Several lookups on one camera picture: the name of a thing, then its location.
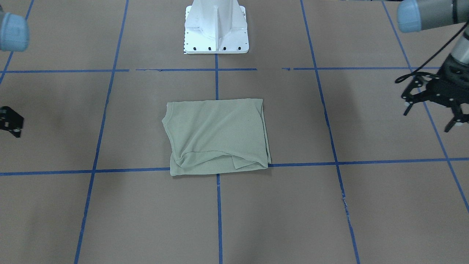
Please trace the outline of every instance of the folded towel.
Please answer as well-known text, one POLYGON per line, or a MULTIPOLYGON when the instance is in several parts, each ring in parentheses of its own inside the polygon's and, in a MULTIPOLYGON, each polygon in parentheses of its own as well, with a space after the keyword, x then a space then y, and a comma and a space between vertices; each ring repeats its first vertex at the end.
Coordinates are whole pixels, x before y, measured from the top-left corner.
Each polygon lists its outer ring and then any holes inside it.
POLYGON ((170 102, 163 125, 172 176, 267 169, 262 99, 170 102))

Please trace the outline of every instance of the green cloth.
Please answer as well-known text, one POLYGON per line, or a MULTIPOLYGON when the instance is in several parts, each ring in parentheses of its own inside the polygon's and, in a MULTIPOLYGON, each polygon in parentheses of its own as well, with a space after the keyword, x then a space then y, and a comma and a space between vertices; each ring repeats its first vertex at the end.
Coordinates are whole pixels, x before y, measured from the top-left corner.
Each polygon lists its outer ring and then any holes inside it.
POLYGON ((172 176, 267 169, 262 99, 170 102, 163 125, 172 176))

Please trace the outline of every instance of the black band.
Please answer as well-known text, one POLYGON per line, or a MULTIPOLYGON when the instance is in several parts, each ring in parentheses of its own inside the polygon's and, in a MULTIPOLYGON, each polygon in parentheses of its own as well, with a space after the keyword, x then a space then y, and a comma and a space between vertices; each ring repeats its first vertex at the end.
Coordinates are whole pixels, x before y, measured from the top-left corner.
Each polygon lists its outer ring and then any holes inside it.
POLYGON ((458 0, 453 0, 453 24, 457 24, 458 22, 458 0))

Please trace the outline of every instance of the white bracket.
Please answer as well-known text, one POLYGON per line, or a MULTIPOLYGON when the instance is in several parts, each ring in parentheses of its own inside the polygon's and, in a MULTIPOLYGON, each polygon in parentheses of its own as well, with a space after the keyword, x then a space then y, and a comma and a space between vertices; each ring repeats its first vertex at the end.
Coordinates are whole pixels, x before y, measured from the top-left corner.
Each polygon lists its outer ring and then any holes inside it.
POLYGON ((249 51, 246 9, 238 0, 194 0, 186 8, 184 53, 234 54, 249 51))

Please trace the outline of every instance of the light blue joint cap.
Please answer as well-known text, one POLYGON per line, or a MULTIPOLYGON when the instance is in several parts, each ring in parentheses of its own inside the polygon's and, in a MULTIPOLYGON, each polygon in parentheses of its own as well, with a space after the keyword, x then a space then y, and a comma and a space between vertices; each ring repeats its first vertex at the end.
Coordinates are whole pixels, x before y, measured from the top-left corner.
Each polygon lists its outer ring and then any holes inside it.
POLYGON ((397 7, 397 23, 403 33, 422 30, 417 0, 404 0, 397 7))
POLYGON ((22 16, 6 13, 0 28, 0 49, 25 51, 29 44, 29 28, 22 16))

